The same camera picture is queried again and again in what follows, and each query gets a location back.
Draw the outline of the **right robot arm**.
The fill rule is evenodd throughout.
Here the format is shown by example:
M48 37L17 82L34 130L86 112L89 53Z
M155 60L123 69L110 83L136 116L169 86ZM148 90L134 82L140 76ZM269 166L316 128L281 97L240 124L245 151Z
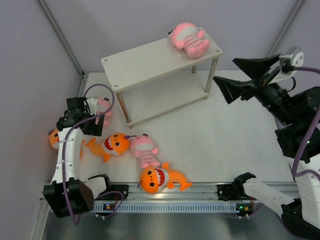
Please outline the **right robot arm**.
M249 77L248 81L221 76L213 79L227 103L255 98L280 121L282 128L275 131L277 142L288 160L299 196L285 195L246 172L230 184L220 184L218 198L257 200L276 213L291 234L317 240L320 237L320 89L315 86L290 96L279 86L279 81L293 78L297 71L319 73L319 70L303 65L304 53L298 47L266 58L235 58L233 62Z

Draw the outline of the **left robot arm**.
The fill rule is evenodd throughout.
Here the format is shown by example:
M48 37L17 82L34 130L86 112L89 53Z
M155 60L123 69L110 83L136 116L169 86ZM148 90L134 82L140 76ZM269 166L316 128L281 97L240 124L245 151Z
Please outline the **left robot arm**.
M67 110L56 123L58 156L51 183L43 187L43 196L58 218L80 215L94 209L98 196L109 199L113 187L107 175L80 180L80 160L85 136L102 135L104 116L99 98L68 98Z

